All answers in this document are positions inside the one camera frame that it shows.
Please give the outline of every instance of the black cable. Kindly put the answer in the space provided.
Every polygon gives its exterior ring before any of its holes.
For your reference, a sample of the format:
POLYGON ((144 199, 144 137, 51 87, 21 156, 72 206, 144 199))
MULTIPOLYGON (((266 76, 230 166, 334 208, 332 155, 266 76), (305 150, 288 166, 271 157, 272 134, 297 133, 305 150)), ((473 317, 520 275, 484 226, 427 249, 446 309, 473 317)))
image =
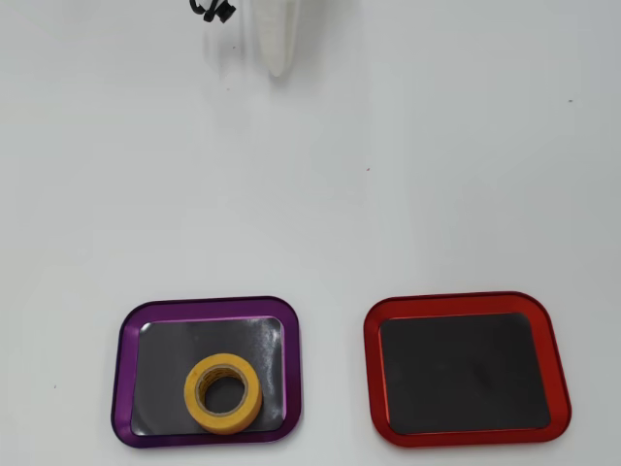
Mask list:
POLYGON ((192 7, 192 11, 197 15, 202 15, 205 12, 205 9, 196 3, 196 0, 190 0, 190 7, 192 7))
POLYGON ((197 3, 197 0, 190 0, 190 7, 196 15, 205 15, 203 19, 206 22, 212 22, 217 15, 221 22, 226 22, 237 10, 233 5, 229 4, 228 0, 224 0, 220 6, 217 6, 218 0, 212 0, 212 5, 208 10, 205 10, 203 6, 197 3))

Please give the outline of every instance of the purple metal tray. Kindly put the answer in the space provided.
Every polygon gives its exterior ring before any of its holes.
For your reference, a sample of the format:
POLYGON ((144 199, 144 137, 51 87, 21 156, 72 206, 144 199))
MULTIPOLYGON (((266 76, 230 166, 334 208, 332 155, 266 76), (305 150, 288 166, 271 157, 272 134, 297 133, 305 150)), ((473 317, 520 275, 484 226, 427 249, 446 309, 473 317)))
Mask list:
POLYGON ((273 442, 291 432, 301 410, 298 318, 282 300, 146 303, 121 326, 112 425, 118 439, 130 447, 273 442), (194 363, 215 352, 245 357, 271 387, 264 393, 264 404, 271 409, 235 435, 204 432, 191 418, 188 423, 178 386, 194 363))

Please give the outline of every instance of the masking tape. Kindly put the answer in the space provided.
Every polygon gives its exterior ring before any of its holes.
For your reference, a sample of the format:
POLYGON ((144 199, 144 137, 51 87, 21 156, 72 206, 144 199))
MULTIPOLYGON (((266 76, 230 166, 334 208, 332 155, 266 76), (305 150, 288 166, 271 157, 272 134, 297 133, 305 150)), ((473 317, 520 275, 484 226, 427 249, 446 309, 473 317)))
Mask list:
POLYGON ((229 435, 246 429, 257 417, 263 402, 261 383, 254 369, 235 354, 220 353, 206 357, 196 364, 185 379, 185 406, 205 430, 229 435), (212 383, 233 377, 244 384, 240 404, 228 413, 213 413, 205 406, 205 393, 212 383))

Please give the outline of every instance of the white backdrop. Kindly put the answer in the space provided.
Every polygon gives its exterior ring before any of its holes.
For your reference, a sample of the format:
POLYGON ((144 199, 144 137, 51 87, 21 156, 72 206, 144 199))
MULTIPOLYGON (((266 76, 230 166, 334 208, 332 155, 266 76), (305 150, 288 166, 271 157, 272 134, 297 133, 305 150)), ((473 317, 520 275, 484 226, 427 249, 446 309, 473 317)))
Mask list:
POLYGON ((226 25, 185 0, 0 1, 0 464, 617 465, 621 3, 305 1, 280 80, 241 0, 226 25), (387 444, 369 308, 506 289, 552 316, 566 434, 387 444), (265 294, 301 322, 297 429, 119 442, 126 314, 265 294))

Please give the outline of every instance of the yellow masking tape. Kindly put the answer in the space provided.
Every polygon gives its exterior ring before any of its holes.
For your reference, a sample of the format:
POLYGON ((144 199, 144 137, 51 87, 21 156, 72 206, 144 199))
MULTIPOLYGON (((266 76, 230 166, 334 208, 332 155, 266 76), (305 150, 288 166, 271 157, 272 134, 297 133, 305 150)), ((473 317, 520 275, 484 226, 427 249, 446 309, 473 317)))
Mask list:
POLYGON ((257 417, 263 402, 259 378, 252 366, 235 354, 215 354, 196 364, 185 379, 185 406, 205 430, 229 435, 246 429, 257 417), (240 404, 228 413, 213 413, 205 406, 205 393, 212 383, 233 377, 244 384, 240 404))

